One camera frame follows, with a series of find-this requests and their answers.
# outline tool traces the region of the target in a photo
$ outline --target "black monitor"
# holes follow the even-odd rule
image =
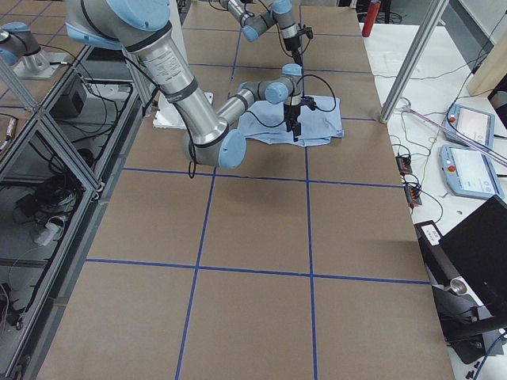
[[[507,204],[492,196],[440,245],[490,313],[507,314]]]

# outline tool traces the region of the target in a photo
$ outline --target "white table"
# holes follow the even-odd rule
[[[417,26],[412,25],[375,25],[371,36],[364,38],[373,74],[386,77],[395,76],[416,32]],[[445,27],[437,27],[412,78],[434,77],[453,71],[461,66],[463,67],[456,72],[438,79],[411,79],[403,96],[408,98],[411,101],[412,108],[420,113],[444,112],[454,101],[461,85],[470,73],[470,69],[465,65],[463,57]],[[375,84],[381,102],[384,102],[387,98],[394,80],[394,78],[375,77]],[[466,95],[468,93],[465,88],[461,96]],[[457,104],[495,114],[493,107],[485,97],[463,98],[459,99]],[[431,115],[430,118],[440,123],[444,115],[435,114]],[[406,134],[403,129],[402,116],[397,112],[391,117],[387,125],[390,135],[397,136],[401,140],[401,144],[407,146],[412,154],[427,154],[428,151],[424,148],[408,142],[406,135],[411,141],[431,147],[437,129],[406,113],[403,115],[403,119],[405,120]],[[507,135],[507,131],[497,116],[495,133]],[[394,144],[399,143],[396,137],[392,137],[391,141]],[[436,137],[422,186],[423,190],[437,198],[444,208],[443,217],[438,223],[438,227],[443,234],[446,234],[484,203],[484,200],[480,199],[454,196],[449,191],[440,169],[439,160],[440,147],[449,143],[442,133]],[[495,139],[494,149],[500,154],[507,155],[507,141]],[[405,153],[403,148],[401,148],[400,153]],[[423,156],[415,155],[412,157],[412,169],[421,181],[423,180],[425,161],[426,158]],[[507,168],[497,165],[496,162],[494,168],[497,173],[507,173]],[[500,182],[507,194],[507,180],[501,178]],[[422,194],[421,199],[423,205],[414,208],[412,215],[414,223],[429,219],[437,220],[440,216],[440,208],[437,203],[425,194]],[[449,355],[457,379],[464,378],[468,371],[474,370],[472,365],[463,364],[452,349],[449,349]],[[507,374],[507,355],[490,357],[486,361],[479,379],[500,380],[505,378],[505,374]]]

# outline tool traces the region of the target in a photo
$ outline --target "blue joint cap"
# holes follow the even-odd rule
[[[121,50],[121,44],[118,41],[107,40],[101,36],[95,36],[94,34],[76,28],[75,26],[65,23],[67,26],[67,34],[74,40],[81,42],[82,44],[95,46],[97,48],[109,49],[109,50]]]
[[[292,9],[291,0],[276,0],[273,3],[273,12],[276,14],[286,14]]]
[[[288,89],[287,86],[280,82],[273,82],[264,92],[264,96],[266,100],[272,105],[277,105],[281,103],[288,97]]]
[[[257,33],[257,30],[252,28],[251,26],[243,26],[241,29],[243,35],[248,40],[248,42],[254,42],[259,38],[259,33]]]
[[[30,28],[24,22],[10,22],[9,24],[2,25],[2,28],[7,32],[29,32]]]
[[[7,64],[7,66],[12,66],[12,65],[16,64],[16,62],[18,60],[17,56],[15,56],[10,51],[8,51],[6,49],[2,49],[2,48],[0,48],[0,57],[3,58],[3,60]]]
[[[243,133],[237,129],[230,131],[219,151],[219,167],[224,169],[234,169],[243,162],[246,153],[246,139]]]
[[[121,20],[136,29],[154,32],[167,24],[169,0],[106,0]]]
[[[282,74],[300,77],[302,74],[302,67],[297,63],[288,63],[287,65],[282,67]]]

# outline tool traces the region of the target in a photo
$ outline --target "light blue cloth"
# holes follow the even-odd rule
[[[332,97],[314,96],[317,106],[331,109],[334,106]],[[271,144],[292,144],[299,146],[317,146],[329,144],[333,137],[343,137],[341,127],[340,99],[336,100],[336,108],[332,112],[322,112],[308,107],[301,107],[298,121],[301,123],[301,136],[294,142],[292,132],[287,132],[285,123],[276,128],[267,128],[260,124],[253,115],[243,114],[239,118],[238,129],[245,137]],[[284,118],[284,104],[271,104],[268,101],[257,101],[249,111],[266,125],[277,125]]]

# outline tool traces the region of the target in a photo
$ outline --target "red fire extinguisher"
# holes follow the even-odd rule
[[[380,0],[371,0],[363,27],[363,37],[369,37],[380,10]]]

